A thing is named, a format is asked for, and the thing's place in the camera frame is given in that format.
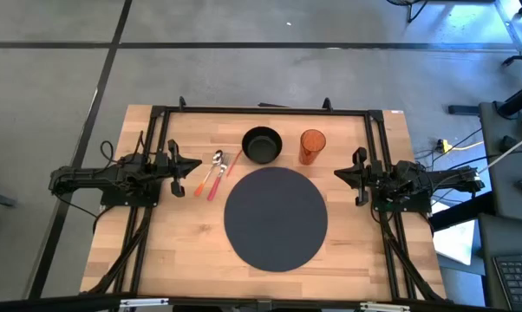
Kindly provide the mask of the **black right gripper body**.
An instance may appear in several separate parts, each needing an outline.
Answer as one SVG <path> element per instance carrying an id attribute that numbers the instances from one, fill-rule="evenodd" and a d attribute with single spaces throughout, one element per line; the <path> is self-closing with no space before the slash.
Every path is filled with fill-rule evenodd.
<path id="1" fill-rule="evenodd" d="M 364 206 L 369 201 L 369 192 L 366 189 L 369 171 L 365 167 L 364 162 L 367 160 L 367 150 L 359 147 L 353 154 L 354 169 L 356 172 L 358 196 L 356 197 L 356 206 Z"/>

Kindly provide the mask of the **orange faceted plastic tumbler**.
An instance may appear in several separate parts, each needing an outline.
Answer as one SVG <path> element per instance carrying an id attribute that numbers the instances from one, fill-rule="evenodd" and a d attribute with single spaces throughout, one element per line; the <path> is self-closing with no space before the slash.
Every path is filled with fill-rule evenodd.
<path id="1" fill-rule="evenodd" d="M 326 146 L 326 137 L 316 129 L 304 131 L 300 137 L 299 161 L 303 165 L 312 164 Z"/>

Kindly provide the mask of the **silver frame bracket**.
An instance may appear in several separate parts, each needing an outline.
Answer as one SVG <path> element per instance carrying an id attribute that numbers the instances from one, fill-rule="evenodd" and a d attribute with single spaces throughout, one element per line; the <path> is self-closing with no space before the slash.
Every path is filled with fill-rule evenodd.
<path id="1" fill-rule="evenodd" d="M 137 309 L 141 307 L 166 306 L 169 304 L 168 298 L 134 298 L 123 299 L 120 301 L 120 309 Z"/>
<path id="2" fill-rule="evenodd" d="M 411 312 L 409 306 L 379 302 L 362 302 L 359 312 Z"/>

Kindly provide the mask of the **black aluminium table frame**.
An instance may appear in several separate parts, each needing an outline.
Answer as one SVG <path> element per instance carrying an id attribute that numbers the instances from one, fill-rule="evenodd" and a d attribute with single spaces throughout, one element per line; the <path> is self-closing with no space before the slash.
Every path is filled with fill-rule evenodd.
<path id="1" fill-rule="evenodd" d="M 322 193 L 329 226 L 320 251 L 302 267 L 277 273 L 255 269 L 234 252 L 224 227 L 224 210 L 232 188 L 257 169 L 241 154 L 229 177 L 222 176 L 216 196 L 207 196 L 219 173 L 217 166 L 202 193 L 194 192 L 212 165 L 217 150 L 233 156 L 244 134 L 256 127 L 275 129 L 283 139 L 276 165 L 308 178 Z M 300 137 L 308 129 L 321 131 L 326 146 L 310 165 L 299 161 Z M 387 301 L 393 293 L 408 295 L 402 272 L 391 285 L 377 216 L 355 204 L 356 191 L 334 175 L 351 164 L 358 147 L 391 159 L 413 154 L 404 115 L 353 116 L 346 111 L 299 111 L 282 108 L 172 107 L 157 113 L 151 106 L 131 105 L 121 126 L 116 155 L 131 153 L 140 133 L 153 136 L 153 146 L 175 140 L 180 153 L 202 164 L 183 180 L 186 194 L 176 198 L 164 183 L 153 209 L 139 276 L 127 273 L 122 284 L 136 284 L 143 296 L 209 297 L 267 300 Z"/>

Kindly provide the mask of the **pink-handled metal fork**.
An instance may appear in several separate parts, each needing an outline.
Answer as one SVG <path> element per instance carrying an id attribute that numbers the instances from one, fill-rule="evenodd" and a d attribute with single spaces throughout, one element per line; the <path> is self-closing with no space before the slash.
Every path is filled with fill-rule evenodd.
<path id="1" fill-rule="evenodd" d="M 230 157 L 228 155 L 223 157 L 222 162 L 220 164 L 220 169 L 219 169 L 219 173 L 217 175 L 217 178 L 215 179 L 215 181 L 214 181 L 214 183 L 212 185 L 212 189 L 210 190 L 210 192 L 209 192 L 209 194 L 207 196 L 207 200 L 208 201 L 213 201 L 214 200 L 214 198 L 216 196 L 216 193 L 217 193 L 217 190 L 219 188 L 219 184 L 220 184 L 220 181 L 222 179 L 222 176 L 225 173 L 226 169 L 228 168 L 229 161 L 230 161 Z"/>

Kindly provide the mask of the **black bowl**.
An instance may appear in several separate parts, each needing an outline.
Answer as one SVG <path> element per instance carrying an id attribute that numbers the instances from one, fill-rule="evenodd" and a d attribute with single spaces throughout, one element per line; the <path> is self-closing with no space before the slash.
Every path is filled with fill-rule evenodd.
<path id="1" fill-rule="evenodd" d="M 241 145 L 249 160 L 264 165 L 279 156 L 283 141 L 279 133 L 270 127 L 254 127 L 245 133 Z"/>

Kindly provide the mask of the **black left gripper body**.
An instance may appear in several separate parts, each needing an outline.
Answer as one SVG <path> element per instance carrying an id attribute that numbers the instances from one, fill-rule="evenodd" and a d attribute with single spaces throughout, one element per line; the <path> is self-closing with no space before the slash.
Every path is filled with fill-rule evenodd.
<path id="1" fill-rule="evenodd" d="M 179 146 L 175 140 L 169 140 L 167 142 L 167 154 L 169 172 L 173 179 L 171 182 L 171 193 L 177 198 L 183 198 L 185 196 L 185 189 L 180 183 L 182 174 L 179 162 Z"/>

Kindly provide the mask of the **orange-handled metal spoon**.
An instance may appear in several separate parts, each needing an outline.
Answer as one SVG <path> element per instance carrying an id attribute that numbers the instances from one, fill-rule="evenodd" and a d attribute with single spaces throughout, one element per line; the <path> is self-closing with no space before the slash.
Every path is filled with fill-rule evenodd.
<path id="1" fill-rule="evenodd" d="M 199 186 L 196 188 L 196 190 L 194 192 L 194 195 L 196 197 L 198 197 L 202 193 L 202 191 L 203 191 L 203 189 L 204 189 L 204 187 L 206 185 L 206 182 L 209 179 L 210 175 L 212 174 L 213 170 L 217 166 L 219 166 L 221 164 L 223 156 L 224 156 L 224 152 L 222 150 L 217 150 L 215 152 L 215 154 L 213 154 L 213 156 L 212 156 L 212 165 L 211 165 L 211 167 L 208 170 L 207 174 L 205 175 L 205 177 L 203 178 L 203 180 L 201 181 L 201 183 L 199 184 Z"/>

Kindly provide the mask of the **red drinking straw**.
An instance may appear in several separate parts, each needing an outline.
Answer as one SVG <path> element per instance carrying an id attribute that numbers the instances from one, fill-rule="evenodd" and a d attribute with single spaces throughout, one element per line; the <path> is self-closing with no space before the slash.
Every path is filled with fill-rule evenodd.
<path id="1" fill-rule="evenodd" d="M 240 151 L 235 156 L 233 156 L 232 161 L 226 170 L 226 177 L 229 177 L 231 175 L 232 169 L 236 165 L 236 163 L 239 160 L 242 153 L 243 153 L 243 149 L 240 149 Z"/>

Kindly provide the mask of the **grey desk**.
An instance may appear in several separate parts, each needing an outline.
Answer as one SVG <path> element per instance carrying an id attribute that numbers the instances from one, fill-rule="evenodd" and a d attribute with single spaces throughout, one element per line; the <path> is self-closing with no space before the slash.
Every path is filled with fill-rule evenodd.
<path id="1" fill-rule="evenodd" d="M 522 113 L 516 119 L 499 115 L 496 106 L 483 102 L 479 105 L 480 122 L 486 155 L 489 162 L 498 162 L 488 169 L 496 213 L 505 218 L 522 220 Z M 521 145 L 503 159 L 500 143 L 509 136 Z"/>

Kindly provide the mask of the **white box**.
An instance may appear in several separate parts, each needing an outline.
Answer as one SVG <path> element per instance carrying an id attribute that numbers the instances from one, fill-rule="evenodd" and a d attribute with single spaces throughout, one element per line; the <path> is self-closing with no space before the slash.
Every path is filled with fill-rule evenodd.
<path id="1" fill-rule="evenodd" d="M 475 220 L 470 220 L 444 230 L 434 230 L 435 251 L 457 263 L 470 265 L 474 228 Z"/>

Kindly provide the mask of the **black computer keyboard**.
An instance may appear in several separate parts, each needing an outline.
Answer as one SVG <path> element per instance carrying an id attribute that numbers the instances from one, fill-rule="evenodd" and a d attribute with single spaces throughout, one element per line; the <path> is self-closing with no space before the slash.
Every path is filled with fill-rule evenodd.
<path id="1" fill-rule="evenodd" d="M 509 309 L 522 312 L 522 256 L 495 257 L 493 262 Z"/>

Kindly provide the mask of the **round dark woven placemat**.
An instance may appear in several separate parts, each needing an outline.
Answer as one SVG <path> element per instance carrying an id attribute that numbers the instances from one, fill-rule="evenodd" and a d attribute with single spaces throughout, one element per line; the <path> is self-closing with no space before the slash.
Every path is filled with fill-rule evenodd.
<path id="1" fill-rule="evenodd" d="M 320 251 L 329 217 L 322 193 L 301 173 L 265 167 L 245 175 L 231 190 L 225 234 L 251 267 L 286 272 Z"/>

